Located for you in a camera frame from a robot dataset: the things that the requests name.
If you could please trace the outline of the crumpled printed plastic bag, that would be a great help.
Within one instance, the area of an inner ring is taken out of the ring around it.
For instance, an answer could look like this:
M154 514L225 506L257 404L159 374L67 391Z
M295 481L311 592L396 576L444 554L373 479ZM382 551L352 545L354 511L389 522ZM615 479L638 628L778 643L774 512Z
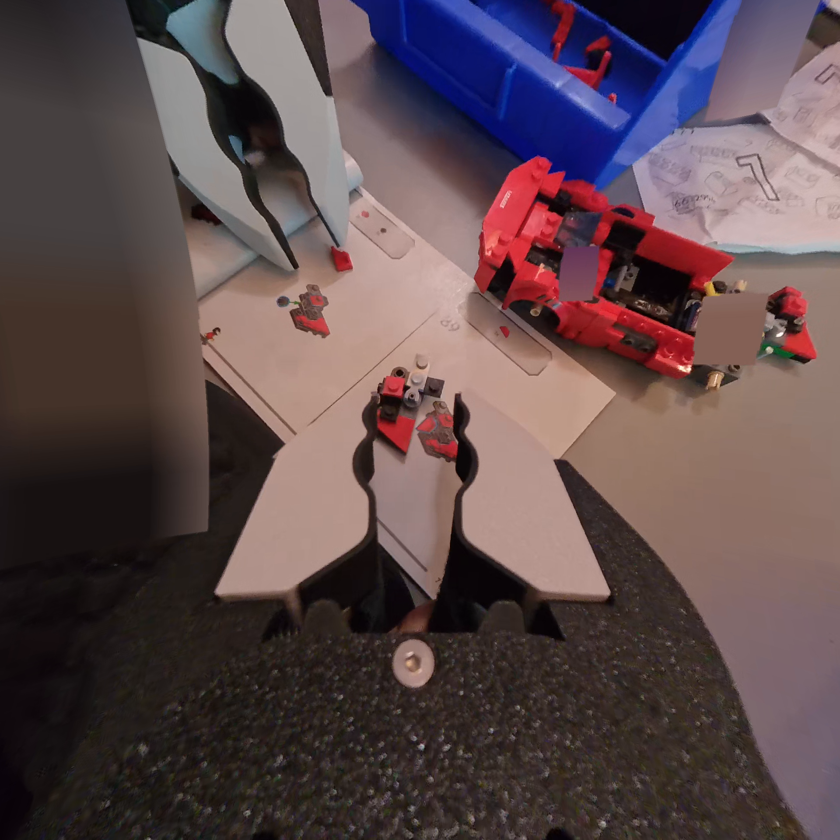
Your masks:
M633 164L656 225L732 254L839 250L838 168L769 125L675 131Z
M839 167L839 44L825 47L798 70L777 107L763 111L782 137Z

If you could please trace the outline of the red bent brick piece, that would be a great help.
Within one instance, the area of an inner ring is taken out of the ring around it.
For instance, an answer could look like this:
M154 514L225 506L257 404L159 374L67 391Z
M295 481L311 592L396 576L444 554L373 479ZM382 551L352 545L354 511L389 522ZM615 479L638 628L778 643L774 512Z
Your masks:
M564 66L563 68L589 88L599 91L604 78L608 76L612 68L612 45L613 41L609 35L597 38L584 49L583 66Z
M565 46L565 43L571 33L574 25L574 18L576 14L576 5L573 2L566 1L551 1L547 2L552 14L559 19L556 29L551 38L552 60L558 63L560 54Z

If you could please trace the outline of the open instruction booklet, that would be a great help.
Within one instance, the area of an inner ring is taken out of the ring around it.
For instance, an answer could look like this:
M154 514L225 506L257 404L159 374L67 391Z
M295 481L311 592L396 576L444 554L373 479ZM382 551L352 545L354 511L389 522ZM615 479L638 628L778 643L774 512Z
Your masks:
M427 353L448 407L457 393L475 392L561 458L614 391L482 297L366 191L353 199L351 219L352 271L335 270L311 222L292 237L298 273L259 259L205 295L205 362L284 446Z

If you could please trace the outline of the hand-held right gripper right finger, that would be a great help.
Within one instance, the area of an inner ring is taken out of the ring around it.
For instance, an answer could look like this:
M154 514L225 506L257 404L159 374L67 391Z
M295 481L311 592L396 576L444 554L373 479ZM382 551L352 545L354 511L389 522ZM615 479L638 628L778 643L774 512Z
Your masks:
M607 602L611 589L557 465L472 391L455 397L456 493L446 585L479 603Z

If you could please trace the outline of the blue plastic bin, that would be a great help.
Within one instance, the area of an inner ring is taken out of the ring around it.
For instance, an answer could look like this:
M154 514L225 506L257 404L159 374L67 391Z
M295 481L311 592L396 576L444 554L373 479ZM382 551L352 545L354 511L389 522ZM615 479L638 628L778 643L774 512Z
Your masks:
M739 1L582 1L558 63L547 2L360 1L375 42L523 160L606 186L708 102ZM594 91L582 67L612 39Z

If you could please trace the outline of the red toy brick car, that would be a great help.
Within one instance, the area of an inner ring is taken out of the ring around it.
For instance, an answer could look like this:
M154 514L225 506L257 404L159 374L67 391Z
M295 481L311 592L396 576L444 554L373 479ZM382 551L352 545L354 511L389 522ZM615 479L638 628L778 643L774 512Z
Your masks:
M660 375L708 390L736 381L739 365L695 354L703 302L737 291L719 277L733 258L550 167L538 156L508 174L479 234L478 289Z

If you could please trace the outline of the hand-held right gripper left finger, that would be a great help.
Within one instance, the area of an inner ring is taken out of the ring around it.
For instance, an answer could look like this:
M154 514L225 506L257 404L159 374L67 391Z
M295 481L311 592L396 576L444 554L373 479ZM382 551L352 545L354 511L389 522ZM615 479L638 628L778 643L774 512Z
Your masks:
M335 405L285 444L215 594L281 600L297 621L320 600L357 606L382 577L373 444L377 398Z

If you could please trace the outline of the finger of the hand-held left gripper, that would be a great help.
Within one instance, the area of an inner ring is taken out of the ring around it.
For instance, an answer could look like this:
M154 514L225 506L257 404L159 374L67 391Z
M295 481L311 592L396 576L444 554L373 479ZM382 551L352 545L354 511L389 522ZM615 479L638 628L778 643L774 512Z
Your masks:
M136 3L136 35L164 144L175 171L221 223L285 270L298 261L263 202L253 169L238 156L224 100L225 83L170 34L167 2Z
M337 113L282 1L232 1L224 41L240 75L268 100L284 149L335 247L348 235L350 187Z

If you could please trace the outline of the small red black brick assembly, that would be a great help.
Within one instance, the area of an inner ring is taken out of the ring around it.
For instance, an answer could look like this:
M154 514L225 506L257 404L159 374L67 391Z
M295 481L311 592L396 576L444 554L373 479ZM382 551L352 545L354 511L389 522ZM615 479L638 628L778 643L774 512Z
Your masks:
M397 365L377 386L378 435L400 456L405 457L418 427L433 439L446 440L435 431L451 427L451 420L442 400L445 381L431 375L431 357L417 353L411 364Z

